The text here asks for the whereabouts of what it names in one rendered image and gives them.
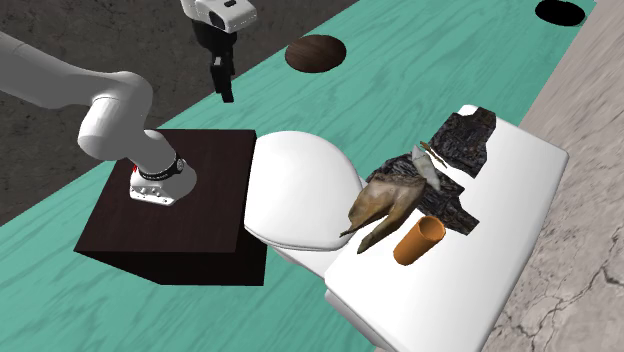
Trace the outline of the round dark brown wooden disc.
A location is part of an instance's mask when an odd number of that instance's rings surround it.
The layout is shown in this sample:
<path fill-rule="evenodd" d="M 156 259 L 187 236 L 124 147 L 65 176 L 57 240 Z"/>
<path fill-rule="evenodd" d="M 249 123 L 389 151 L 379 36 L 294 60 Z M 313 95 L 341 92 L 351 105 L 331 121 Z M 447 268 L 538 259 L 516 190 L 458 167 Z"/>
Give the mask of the round dark brown wooden disc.
<path fill-rule="evenodd" d="M 312 34 L 293 41 L 284 58 L 293 69 L 304 73 L 323 73 L 341 65 L 347 55 L 345 44 L 330 35 Z"/>

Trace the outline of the dark brown robot stand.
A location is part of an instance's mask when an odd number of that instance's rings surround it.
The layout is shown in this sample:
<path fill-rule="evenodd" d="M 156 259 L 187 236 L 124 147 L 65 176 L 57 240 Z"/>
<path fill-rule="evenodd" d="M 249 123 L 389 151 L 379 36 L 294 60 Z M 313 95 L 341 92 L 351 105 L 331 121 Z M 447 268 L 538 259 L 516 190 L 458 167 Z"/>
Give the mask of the dark brown robot stand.
<path fill-rule="evenodd" d="M 163 134 L 196 170 L 192 192 L 171 206 L 134 200 L 131 163 L 118 161 L 75 252 L 162 285 L 262 285 L 267 247 L 243 226 L 255 132 Z"/>

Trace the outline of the white toilet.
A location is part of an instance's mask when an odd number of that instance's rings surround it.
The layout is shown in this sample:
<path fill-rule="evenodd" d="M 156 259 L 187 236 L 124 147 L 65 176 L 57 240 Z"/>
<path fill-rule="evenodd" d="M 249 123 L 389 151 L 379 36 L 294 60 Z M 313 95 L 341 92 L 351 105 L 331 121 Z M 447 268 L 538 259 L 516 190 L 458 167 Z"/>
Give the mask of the white toilet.
<path fill-rule="evenodd" d="M 260 137 L 252 160 L 245 228 L 285 260 L 320 277 L 326 301 L 385 352 L 481 352 L 525 267 L 565 170 L 567 153 L 496 116 L 487 161 L 470 175 L 436 168 L 464 188 L 461 207 L 479 223 L 445 237 L 413 264 L 397 244 L 427 216 L 417 207 L 363 253 L 384 218 L 343 237 L 368 184 L 346 155 L 305 132 Z"/>

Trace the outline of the pale grey pointed shard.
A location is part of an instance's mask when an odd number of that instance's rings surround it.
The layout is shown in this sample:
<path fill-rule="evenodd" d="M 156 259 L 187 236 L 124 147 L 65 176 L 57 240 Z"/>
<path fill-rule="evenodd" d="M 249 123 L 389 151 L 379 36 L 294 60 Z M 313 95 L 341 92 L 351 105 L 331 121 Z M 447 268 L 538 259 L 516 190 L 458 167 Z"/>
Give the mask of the pale grey pointed shard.
<path fill-rule="evenodd" d="M 414 146 L 411 152 L 411 159 L 418 173 L 426 179 L 427 183 L 436 191 L 440 191 L 441 183 L 429 155 L 418 146 Z"/>

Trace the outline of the dark mottled flat slab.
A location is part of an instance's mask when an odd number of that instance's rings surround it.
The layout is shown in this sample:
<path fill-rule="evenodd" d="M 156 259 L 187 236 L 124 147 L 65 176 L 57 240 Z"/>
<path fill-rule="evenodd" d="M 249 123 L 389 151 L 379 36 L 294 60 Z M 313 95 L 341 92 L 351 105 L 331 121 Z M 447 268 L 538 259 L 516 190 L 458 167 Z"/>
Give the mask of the dark mottled flat slab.
<path fill-rule="evenodd" d="M 453 113 L 431 137 L 428 146 L 446 165 L 458 169 L 474 178 L 487 161 L 486 143 L 496 128 L 496 115 L 484 108 L 477 108 L 470 115 Z M 386 160 L 374 170 L 367 181 L 387 177 L 415 178 L 419 175 L 406 153 Z M 461 207 L 459 196 L 464 191 L 456 181 L 438 172 L 440 189 L 427 185 L 417 209 L 441 220 L 445 227 L 463 235 L 469 234 L 479 223 Z"/>

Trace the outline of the tan brown crumpled figure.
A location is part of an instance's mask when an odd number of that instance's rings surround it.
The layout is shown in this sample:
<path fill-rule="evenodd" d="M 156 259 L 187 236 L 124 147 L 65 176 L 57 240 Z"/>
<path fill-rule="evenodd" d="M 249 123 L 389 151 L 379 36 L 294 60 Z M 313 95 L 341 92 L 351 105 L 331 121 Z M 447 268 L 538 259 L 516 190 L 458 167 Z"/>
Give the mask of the tan brown crumpled figure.
<path fill-rule="evenodd" d="M 365 252 L 400 228 L 421 202 L 427 185 L 422 176 L 376 173 L 354 201 L 348 213 L 351 225 L 340 236 L 384 218 L 361 240 L 357 253 Z"/>

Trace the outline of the orange cylindrical cup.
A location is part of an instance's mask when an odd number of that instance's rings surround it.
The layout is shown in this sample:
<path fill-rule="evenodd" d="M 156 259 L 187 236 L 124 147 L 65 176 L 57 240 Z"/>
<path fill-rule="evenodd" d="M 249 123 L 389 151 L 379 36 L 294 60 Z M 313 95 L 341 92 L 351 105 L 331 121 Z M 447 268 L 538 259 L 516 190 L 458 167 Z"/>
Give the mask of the orange cylindrical cup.
<path fill-rule="evenodd" d="M 438 244 L 445 234 L 446 228 L 437 217 L 421 217 L 395 247 L 395 261 L 403 266 L 413 264 Z"/>

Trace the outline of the thin brown stick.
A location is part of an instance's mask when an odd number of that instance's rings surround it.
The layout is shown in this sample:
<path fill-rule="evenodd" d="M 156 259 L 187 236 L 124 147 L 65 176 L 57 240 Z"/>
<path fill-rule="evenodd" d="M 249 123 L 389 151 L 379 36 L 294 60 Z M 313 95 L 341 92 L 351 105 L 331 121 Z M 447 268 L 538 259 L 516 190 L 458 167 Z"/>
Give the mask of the thin brown stick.
<path fill-rule="evenodd" d="M 424 141 L 420 141 L 420 145 L 425 149 L 425 151 L 429 153 L 430 156 L 436 159 L 442 166 L 447 168 L 447 165 L 444 162 L 444 160 L 440 156 L 438 156 L 427 143 L 425 143 Z"/>

